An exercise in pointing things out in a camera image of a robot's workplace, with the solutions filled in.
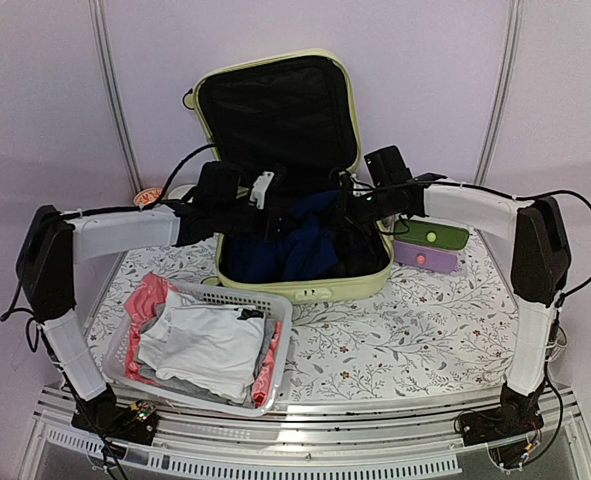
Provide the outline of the dark blue garment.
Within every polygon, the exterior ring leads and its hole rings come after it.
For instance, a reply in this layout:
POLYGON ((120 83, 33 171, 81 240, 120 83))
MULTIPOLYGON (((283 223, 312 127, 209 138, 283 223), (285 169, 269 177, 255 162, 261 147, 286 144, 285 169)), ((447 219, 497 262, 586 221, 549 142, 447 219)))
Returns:
POLYGON ((334 230, 327 222, 338 196, 337 190, 331 190, 296 202, 288 211, 288 218, 295 226, 273 242, 226 238, 220 272, 230 280, 247 284, 329 277, 340 264, 334 230))

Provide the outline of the pink printed garment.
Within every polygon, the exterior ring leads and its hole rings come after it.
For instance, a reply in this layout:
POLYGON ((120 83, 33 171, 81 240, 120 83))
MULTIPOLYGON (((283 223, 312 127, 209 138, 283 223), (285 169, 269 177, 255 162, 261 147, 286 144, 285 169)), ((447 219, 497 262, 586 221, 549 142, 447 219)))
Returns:
MULTIPOLYGON (((125 304, 126 312, 130 317, 129 346, 125 362, 126 376, 132 380, 155 386, 151 380, 146 380, 139 375, 142 365, 137 359, 141 334, 152 327, 164 308, 167 293, 170 291, 186 293, 200 300, 195 294, 182 291, 169 280, 153 273, 147 274, 134 293, 125 304)), ((264 343, 257 358, 253 383, 247 388, 254 408, 264 406, 269 397, 270 383, 275 370, 276 351, 281 337, 282 324, 262 311, 266 317, 264 343)))

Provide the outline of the white t-shirt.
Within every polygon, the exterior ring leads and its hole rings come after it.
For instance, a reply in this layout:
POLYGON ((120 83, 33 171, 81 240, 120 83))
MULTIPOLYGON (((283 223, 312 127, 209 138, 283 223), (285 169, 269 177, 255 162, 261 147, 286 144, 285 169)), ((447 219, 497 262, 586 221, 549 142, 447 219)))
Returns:
POLYGON ((203 303, 170 290, 157 321, 141 334, 137 359, 159 381, 188 381, 241 402, 254 380, 265 327, 265 314, 253 305, 203 303))

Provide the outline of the white plastic mesh basket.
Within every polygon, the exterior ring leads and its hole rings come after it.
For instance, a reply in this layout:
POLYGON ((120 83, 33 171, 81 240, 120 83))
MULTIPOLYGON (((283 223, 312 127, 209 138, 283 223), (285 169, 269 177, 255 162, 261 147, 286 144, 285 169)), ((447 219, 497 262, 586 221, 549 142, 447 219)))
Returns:
POLYGON ((279 295, 261 292, 236 290, 179 280, 170 282, 178 286, 182 291, 193 293, 200 300, 208 303, 223 302, 240 305, 253 303, 259 310, 268 313, 270 317, 281 322, 282 330, 276 351, 275 370, 270 383, 269 397, 266 404, 260 408, 244 408, 241 406, 218 404, 166 391, 160 387, 151 386, 128 378, 126 376, 125 362, 129 346, 130 317, 127 312, 119 327, 114 332, 111 343, 104 356, 102 369, 105 376, 115 382, 150 395, 167 399, 175 404, 184 404, 200 410, 210 410, 243 417, 259 417, 264 415, 274 404, 284 372, 292 326, 292 305, 289 300, 279 295))

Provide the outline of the light green hard-shell suitcase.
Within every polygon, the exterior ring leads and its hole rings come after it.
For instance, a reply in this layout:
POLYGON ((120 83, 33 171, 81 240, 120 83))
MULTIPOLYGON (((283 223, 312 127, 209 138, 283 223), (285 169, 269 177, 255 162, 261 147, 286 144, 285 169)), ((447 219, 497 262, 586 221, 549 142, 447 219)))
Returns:
MULTIPOLYGON (((215 71, 203 77, 183 99, 212 149, 214 161, 242 169, 242 189, 277 165, 286 178, 277 194, 288 211, 310 195, 337 190, 327 217, 334 230, 340 264, 329 279, 354 279, 393 264, 390 241, 379 221, 356 225, 344 202, 361 162, 359 130, 348 74, 341 62, 323 51, 302 51, 215 71)), ((215 266, 219 281, 230 288, 266 292, 275 283, 247 284, 220 272, 218 234, 215 266)))

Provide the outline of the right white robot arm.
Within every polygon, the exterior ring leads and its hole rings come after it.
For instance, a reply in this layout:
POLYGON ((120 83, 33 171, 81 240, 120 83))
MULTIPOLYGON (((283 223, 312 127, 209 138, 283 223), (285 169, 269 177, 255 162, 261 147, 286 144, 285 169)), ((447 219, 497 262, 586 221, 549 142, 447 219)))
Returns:
POLYGON ((372 187, 348 201, 357 224, 393 215, 448 220, 507 242, 518 333, 504 388, 533 395, 545 379, 549 337, 562 302, 571 253, 557 201, 550 194, 516 197, 451 180, 415 177, 396 146, 366 155, 372 187))

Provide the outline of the grey garment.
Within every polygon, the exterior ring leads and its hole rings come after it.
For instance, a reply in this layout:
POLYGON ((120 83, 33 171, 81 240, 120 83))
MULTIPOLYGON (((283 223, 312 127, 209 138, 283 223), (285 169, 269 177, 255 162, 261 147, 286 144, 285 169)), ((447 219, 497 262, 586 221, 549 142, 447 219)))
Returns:
POLYGON ((139 375, 146 380, 151 380, 155 386, 161 387, 167 391, 172 391, 182 395, 190 396, 192 398, 211 401, 218 404, 254 408, 249 389, 245 390, 241 398, 231 400, 212 393, 208 389, 199 387, 186 380, 177 379, 175 377, 168 380, 159 379, 156 377, 155 371, 147 365, 142 365, 140 367, 139 375))

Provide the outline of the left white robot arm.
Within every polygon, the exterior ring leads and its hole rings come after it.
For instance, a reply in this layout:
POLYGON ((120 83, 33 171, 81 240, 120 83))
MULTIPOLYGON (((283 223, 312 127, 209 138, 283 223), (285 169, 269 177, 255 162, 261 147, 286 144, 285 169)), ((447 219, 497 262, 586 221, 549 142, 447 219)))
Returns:
POLYGON ((11 305, 2 314, 25 312, 36 323, 53 364, 86 419, 103 434, 123 426, 123 412, 97 367, 81 332, 75 299, 76 265, 148 247, 183 247, 215 234, 267 239, 278 233, 280 214, 269 196, 281 180, 264 171, 242 189, 240 167, 213 161, 203 165, 197 185, 180 200, 159 196, 143 206, 117 206, 63 212, 42 205, 34 213, 17 262, 15 294, 27 306, 11 305))

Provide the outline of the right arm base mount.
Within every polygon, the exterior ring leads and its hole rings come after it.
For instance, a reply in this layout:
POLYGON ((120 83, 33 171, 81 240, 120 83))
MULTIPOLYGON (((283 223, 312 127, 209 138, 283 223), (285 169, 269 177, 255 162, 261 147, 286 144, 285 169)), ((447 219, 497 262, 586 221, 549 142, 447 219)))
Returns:
POLYGON ((503 470, 522 468, 541 444, 542 390, 523 396, 504 386, 498 407, 462 411, 454 430, 465 446, 486 444, 491 461, 503 470))

